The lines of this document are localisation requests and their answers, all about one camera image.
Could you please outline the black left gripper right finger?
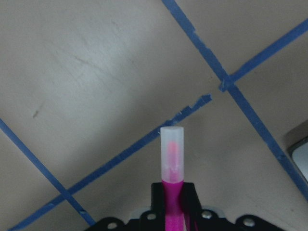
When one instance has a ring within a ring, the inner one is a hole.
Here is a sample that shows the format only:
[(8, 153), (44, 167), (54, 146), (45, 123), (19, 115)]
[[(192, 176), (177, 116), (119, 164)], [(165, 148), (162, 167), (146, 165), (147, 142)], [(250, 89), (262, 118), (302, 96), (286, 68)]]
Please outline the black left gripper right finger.
[(187, 231), (198, 231), (202, 207), (193, 183), (185, 182), (183, 184), (180, 204), (184, 213), (184, 227)]

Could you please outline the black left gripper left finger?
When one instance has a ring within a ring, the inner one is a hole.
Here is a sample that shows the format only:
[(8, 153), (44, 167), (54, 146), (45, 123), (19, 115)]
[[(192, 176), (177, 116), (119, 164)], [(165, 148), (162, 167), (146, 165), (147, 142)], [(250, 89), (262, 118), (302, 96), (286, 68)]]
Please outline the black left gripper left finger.
[(166, 208), (164, 187), (161, 182), (153, 183), (151, 185), (151, 210), (156, 215), (154, 223), (158, 231), (165, 230), (166, 224)]

